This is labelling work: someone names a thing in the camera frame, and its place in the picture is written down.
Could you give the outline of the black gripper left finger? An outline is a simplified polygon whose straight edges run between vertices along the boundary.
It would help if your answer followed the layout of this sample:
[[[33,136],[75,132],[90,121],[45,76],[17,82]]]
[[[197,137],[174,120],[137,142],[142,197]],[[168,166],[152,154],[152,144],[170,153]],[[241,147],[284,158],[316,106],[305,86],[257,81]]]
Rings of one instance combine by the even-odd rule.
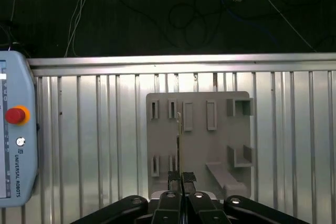
[[[180,223],[182,192],[179,172],[168,172],[169,189],[157,199],[127,196],[73,223]]]

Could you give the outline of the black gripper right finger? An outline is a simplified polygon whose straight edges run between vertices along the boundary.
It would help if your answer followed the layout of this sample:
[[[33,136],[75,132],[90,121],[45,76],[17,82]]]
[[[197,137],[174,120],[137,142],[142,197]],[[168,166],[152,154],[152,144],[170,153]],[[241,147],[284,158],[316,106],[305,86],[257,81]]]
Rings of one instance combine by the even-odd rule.
[[[249,198],[233,195],[223,203],[197,191],[193,173],[183,173],[188,223],[306,223]]]

